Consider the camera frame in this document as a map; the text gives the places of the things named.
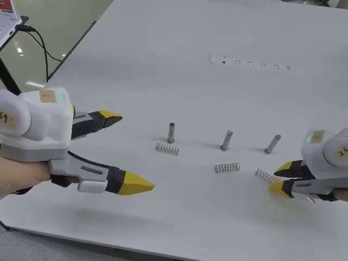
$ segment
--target gray carpet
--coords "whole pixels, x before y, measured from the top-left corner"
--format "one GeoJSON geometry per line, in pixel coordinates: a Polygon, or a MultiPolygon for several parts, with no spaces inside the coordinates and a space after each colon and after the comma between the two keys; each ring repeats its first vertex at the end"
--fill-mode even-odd
{"type": "Polygon", "coordinates": [[[0,261],[172,261],[173,259],[92,244],[5,231],[0,227],[0,261]]]}

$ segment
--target label sticker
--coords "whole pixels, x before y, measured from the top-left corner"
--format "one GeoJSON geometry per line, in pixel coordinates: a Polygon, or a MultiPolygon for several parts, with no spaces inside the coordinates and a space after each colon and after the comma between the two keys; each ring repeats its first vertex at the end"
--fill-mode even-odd
{"type": "Polygon", "coordinates": [[[17,117],[14,114],[0,108],[0,127],[15,129],[17,125],[17,117]]]}
{"type": "Polygon", "coordinates": [[[332,157],[337,161],[348,161],[348,144],[339,146],[332,152],[332,157]]]}
{"type": "Polygon", "coordinates": [[[244,69],[253,69],[259,71],[279,72],[292,75],[303,75],[301,69],[297,66],[279,63],[266,63],[263,61],[243,60],[227,55],[212,54],[210,63],[214,65],[228,65],[231,67],[239,67],[244,69]]]}
{"type": "Polygon", "coordinates": [[[313,133],[312,139],[310,141],[311,144],[321,143],[324,137],[325,131],[318,130],[313,133]]]}
{"type": "Polygon", "coordinates": [[[57,102],[57,98],[55,96],[55,92],[53,90],[40,90],[40,100],[44,103],[55,103],[57,102]]]}

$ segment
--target yellow fingertip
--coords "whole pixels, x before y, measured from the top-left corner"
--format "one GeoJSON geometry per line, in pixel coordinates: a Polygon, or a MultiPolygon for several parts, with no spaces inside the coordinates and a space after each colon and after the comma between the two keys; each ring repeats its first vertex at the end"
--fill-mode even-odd
{"type": "Polygon", "coordinates": [[[121,118],[123,118],[123,116],[121,114],[112,113],[112,112],[107,111],[107,110],[99,110],[99,113],[101,115],[103,115],[105,118],[109,118],[109,117],[121,117],[121,118]]]}
{"type": "Polygon", "coordinates": [[[292,161],[286,162],[283,166],[281,166],[275,172],[278,172],[278,171],[281,171],[281,170],[288,170],[292,163],[293,163],[292,161]]]}
{"type": "Polygon", "coordinates": [[[148,182],[137,174],[126,171],[125,180],[119,191],[119,195],[134,195],[151,191],[154,188],[154,184],[148,182]]]}
{"type": "Polygon", "coordinates": [[[283,184],[284,181],[277,181],[273,184],[268,185],[268,189],[273,192],[274,194],[280,195],[284,198],[290,198],[284,191],[283,191],[283,184]]]}

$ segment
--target black cable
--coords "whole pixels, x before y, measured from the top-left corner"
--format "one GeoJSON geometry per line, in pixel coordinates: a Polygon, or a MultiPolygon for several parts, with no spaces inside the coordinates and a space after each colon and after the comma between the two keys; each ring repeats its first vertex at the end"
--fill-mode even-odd
{"type": "Polygon", "coordinates": [[[46,49],[46,45],[44,42],[44,39],[42,38],[41,34],[39,33],[38,30],[36,30],[34,27],[31,26],[26,26],[24,24],[18,24],[16,25],[16,30],[20,31],[20,32],[35,32],[40,40],[41,40],[41,44],[42,44],[42,48],[43,48],[43,52],[45,53],[45,63],[46,63],[46,81],[48,82],[48,59],[47,59],[47,49],[46,49]]]}
{"type": "Polygon", "coordinates": [[[45,64],[46,64],[46,81],[48,82],[48,59],[47,59],[47,49],[46,45],[44,42],[44,39],[42,38],[41,34],[38,32],[38,30],[34,29],[34,32],[39,36],[41,43],[42,43],[42,48],[43,52],[45,53],[45,64]]]}
{"type": "MultiPolygon", "coordinates": [[[[26,32],[26,33],[29,34],[29,35],[41,46],[41,48],[44,48],[43,45],[35,38],[35,36],[33,36],[30,32],[26,32]]],[[[61,60],[59,60],[59,59],[53,57],[48,51],[47,51],[47,54],[48,54],[48,56],[51,57],[53,60],[61,62],[61,60]]]]}
{"type": "Polygon", "coordinates": [[[12,230],[10,227],[6,226],[1,220],[0,220],[0,226],[2,226],[6,231],[12,230]]]}

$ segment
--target handwritten number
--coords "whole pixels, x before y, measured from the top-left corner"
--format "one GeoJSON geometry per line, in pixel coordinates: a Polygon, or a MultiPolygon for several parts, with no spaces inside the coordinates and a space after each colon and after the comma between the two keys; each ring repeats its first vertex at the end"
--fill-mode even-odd
{"type": "Polygon", "coordinates": [[[4,123],[7,123],[8,115],[0,111],[0,120],[4,119],[4,123]]]}

